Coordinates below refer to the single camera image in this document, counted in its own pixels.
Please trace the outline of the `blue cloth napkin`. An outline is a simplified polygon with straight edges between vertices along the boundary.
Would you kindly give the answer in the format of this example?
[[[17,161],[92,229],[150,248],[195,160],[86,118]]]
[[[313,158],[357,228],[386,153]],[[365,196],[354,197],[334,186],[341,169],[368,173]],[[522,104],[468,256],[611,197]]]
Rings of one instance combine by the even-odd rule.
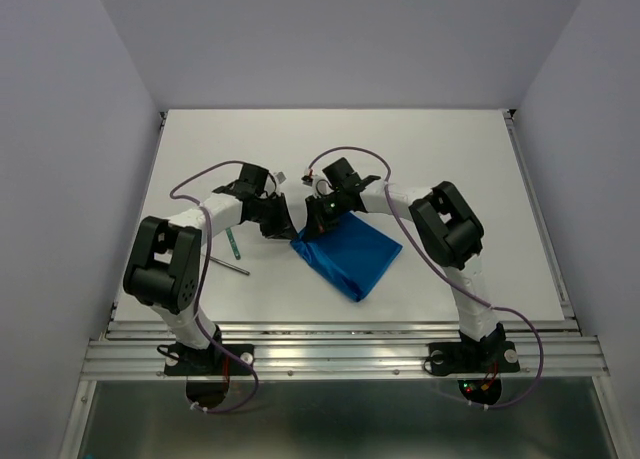
[[[403,246],[352,213],[338,227],[304,241],[303,229],[291,241],[294,251],[322,278],[353,302],[364,300]]]

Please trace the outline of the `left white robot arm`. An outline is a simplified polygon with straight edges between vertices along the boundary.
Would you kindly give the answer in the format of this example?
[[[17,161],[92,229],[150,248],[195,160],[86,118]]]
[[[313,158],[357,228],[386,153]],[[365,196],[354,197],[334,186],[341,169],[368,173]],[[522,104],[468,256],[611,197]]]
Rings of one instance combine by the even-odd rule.
[[[142,219],[123,278],[125,293],[162,318],[202,373],[215,371],[223,352],[215,343],[217,326],[199,305],[204,285],[200,263],[209,261],[213,239],[245,222],[257,224],[267,239],[297,235],[276,176],[259,165],[237,164],[238,178],[204,200],[179,192],[191,179],[170,192],[171,199],[188,201],[191,208],[169,218]]]

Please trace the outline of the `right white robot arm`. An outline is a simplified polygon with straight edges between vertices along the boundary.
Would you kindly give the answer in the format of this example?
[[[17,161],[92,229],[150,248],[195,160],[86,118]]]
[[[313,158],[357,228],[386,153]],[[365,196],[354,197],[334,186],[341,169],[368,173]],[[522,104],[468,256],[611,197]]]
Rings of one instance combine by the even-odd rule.
[[[452,289],[463,340],[461,360],[482,369],[495,359],[494,344],[503,341],[505,333],[491,304],[480,297],[486,291],[480,258],[484,228],[453,183],[444,181],[431,189],[399,186],[388,177],[361,177],[344,158],[327,166],[322,175],[307,170],[302,183],[312,188],[305,199],[305,241],[336,230],[353,212],[389,215],[400,226],[411,222],[421,253],[444,273]]]

